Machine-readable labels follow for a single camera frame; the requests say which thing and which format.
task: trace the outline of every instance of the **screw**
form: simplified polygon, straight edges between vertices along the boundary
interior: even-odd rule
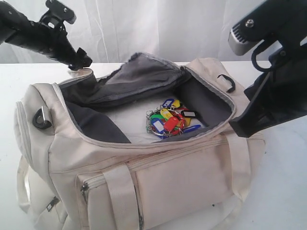
[[[280,52],[280,55],[283,56],[283,57],[286,56],[286,51],[282,50],[282,51]]]
[[[247,28],[252,28],[252,27],[254,27],[254,20],[248,19],[248,20],[246,21],[246,23],[245,23],[245,26],[246,26]]]

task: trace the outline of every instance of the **beige duffel bag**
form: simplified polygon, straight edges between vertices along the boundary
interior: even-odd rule
[[[137,53],[106,78],[96,79],[90,69],[75,74],[61,84],[31,85],[17,103],[19,204],[35,227],[147,230],[195,211],[214,212],[236,197],[231,211],[210,224],[227,229],[265,142],[260,133],[239,138],[232,131],[228,121],[248,99],[239,83],[223,77],[230,77],[223,65],[205,58],[180,68]],[[146,133],[143,106],[164,93],[206,125],[150,139],[156,136]],[[138,127],[145,133],[136,141]]]

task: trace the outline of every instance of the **gray bag lining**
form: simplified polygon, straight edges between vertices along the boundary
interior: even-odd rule
[[[186,140],[208,132],[228,119],[234,108],[227,97],[190,69],[179,69],[148,54],[135,54],[107,78],[97,81],[90,75],[60,86],[76,125],[85,135],[99,141],[130,143],[103,114],[104,110],[160,92],[171,91],[189,110],[197,111],[201,115],[199,120],[207,126],[161,142]]]

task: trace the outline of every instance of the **robotic arm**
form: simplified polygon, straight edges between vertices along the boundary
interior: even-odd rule
[[[57,0],[47,0],[49,10],[39,22],[26,16],[5,1],[0,1],[0,45],[3,42],[32,50],[64,63],[71,70],[89,67],[92,60],[81,48],[77,52],[67,40],[64,21],[73,24],[74,12]]]
[[[255,45],[251,60],[263,72],[244,93],[250,103],[230,125],[241,137],[307,115],[307,0],[267,0],[231,30],[229,44],[237,55]],[[270,68],[256,57],[274,42],[282,48],[269,57]]]

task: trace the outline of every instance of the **white backdrop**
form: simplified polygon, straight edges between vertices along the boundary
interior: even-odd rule
[[[38,21],[45,0],[6,0]],[[237,57],[228,45],[230,28],[264,0],[62,0],[77,15],[66,23],[73,47],[83,48],[94,62],[124,62],[144,51],[171,61]],[[260,56],[266,59],[271,50]],[[0,63],[53,62],[9,44],[0,46]]]

